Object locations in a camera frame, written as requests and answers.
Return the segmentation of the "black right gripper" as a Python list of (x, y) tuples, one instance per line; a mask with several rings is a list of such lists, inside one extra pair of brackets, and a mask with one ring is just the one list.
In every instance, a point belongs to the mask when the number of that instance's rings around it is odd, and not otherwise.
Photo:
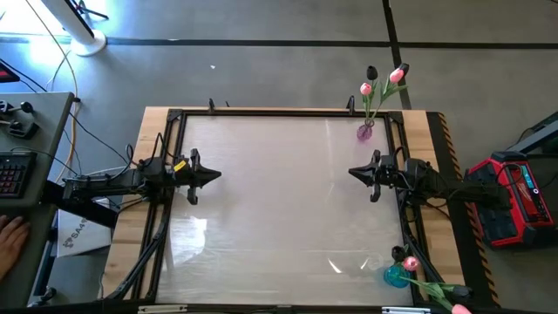
[(370, 183), (372, 187), (371, 201), (378, 201), (381, 195), (381, 187), (405, 188), (405, 176), (398, 170), (390, 155), (382, 155), (375, 150), (372, 155), (372, 177), (363, 174), (371, 169), (371, 164), (349, 169), (350, 175), (362, 183)]

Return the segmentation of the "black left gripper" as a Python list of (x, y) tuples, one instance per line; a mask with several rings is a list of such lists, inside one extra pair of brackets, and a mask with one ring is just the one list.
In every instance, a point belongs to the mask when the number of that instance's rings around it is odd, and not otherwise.
[[(187, 200), (190, 204), (198, 203), (197, 189), (206, 186), (209, 182), (221, 177), (221, 172), (206, 168), (200, 164), (200, 154), (196, 148), (193, 148), (190, 157), (186, 158), (182, 155), (178, 162), (174, 165), (174, 179), (178, 187), (188, 186)], [(198, 176), (198, 167), (204, 175), (201, 179)]]

